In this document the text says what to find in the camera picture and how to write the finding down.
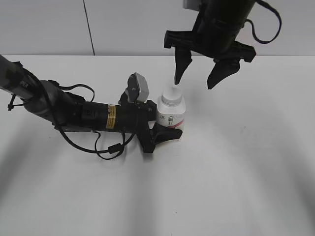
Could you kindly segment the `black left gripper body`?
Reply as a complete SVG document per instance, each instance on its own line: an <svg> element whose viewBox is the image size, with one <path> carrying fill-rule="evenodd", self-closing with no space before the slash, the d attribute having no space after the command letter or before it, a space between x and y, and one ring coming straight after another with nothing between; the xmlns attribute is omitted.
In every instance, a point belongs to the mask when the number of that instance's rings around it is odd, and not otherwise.
<svg viewBox="0 0 315 236"><path fill-rule="evenodd" d="M130 133L137 136L144 153L153 153L155 146L150 141L150 128L147 118L148 106L134 103L116 106L114 132Z"/></svg>

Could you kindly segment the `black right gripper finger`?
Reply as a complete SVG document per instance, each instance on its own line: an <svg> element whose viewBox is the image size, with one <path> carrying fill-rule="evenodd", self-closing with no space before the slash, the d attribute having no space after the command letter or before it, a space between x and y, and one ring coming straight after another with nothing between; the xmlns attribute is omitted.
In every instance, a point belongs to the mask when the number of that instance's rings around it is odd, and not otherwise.
<svg viewBox="0 0 315 236"><path fill-rule="evenodd" d="M181 81L181 78L188 68L190 63L192 62L191 59L191 51L186 48L176 47L175 48L175 75L174 75L174 84L178 85Z"/></svg>
<svg viewBox="0 0 315 236"><path fill-rule="evenodd" d="M213 89L222 80L237 73L240 69L239 61L239 59L222 59L215 62L215 66L207 79L207 88Z"/></svg>

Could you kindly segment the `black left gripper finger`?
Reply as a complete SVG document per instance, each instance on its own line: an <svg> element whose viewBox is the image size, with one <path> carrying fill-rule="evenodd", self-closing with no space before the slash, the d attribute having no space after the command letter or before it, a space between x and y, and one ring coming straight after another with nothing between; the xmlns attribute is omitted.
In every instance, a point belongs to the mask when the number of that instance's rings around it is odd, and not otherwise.
<svg viewBox="0 0 315 236"><path fill-rule="evenodd" d="M152 100L147 100L146 105L148 106L148 121L155 121L157 119L157 104Z"/></svg>
<svg viewBox="0 0 315 236"><path fill-rule="evenodd" d="M165 127L155 123L153 128L150 129L150 141L153 146L156 146L167 141L178 140L182 134L183 131L180 129Z"/></svg>

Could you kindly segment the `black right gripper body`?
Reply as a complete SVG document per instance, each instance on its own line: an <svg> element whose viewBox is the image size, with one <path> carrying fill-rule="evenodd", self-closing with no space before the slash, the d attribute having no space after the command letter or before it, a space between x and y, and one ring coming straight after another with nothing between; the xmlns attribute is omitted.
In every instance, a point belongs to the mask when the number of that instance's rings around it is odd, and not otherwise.
<svg viewBox="0 0 315 236"><path fill-rule="evenodd" d="M243 59L251 62L256 56L253 46L236 41L248 11L201 9L191 31L168 30L164 47L181 47L213 59Z"/></svg>

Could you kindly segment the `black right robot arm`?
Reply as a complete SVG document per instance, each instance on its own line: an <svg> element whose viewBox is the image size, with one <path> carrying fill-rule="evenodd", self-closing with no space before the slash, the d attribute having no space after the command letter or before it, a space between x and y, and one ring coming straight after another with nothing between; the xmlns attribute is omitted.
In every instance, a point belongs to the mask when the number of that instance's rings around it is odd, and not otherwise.
<svg viewBox="0 0 315 236"><path fill-rule="evenodd" d="M192 30L166 31L164 47L175 49L176 85L192 62L192 52L214 60L215 65L207 79L208 89L237 73L240 60L253 60L254 47L235 40L253 5L253 0L203 0Z"/></svg>

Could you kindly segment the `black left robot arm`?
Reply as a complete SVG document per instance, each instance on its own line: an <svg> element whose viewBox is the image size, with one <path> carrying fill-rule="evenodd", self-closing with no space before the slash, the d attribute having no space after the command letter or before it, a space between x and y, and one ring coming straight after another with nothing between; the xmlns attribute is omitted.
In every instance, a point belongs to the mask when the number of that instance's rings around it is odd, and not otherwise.
<svg viewBox="0 0 315 236"><path fill-rule="evenodd" d="M21 99L28 112L51 122L69 141L69 132L117 132L122 141L105 150L89 149L102 157L120 156L126 145L137 137L144 153L152 153L156 145L179 139L182 131L157 123L157 105L148 99L146 79L138 73L129 76L127 87L118 104L87 101L53 80L40 80L18 61L0 59L0 88Z"/></svg>

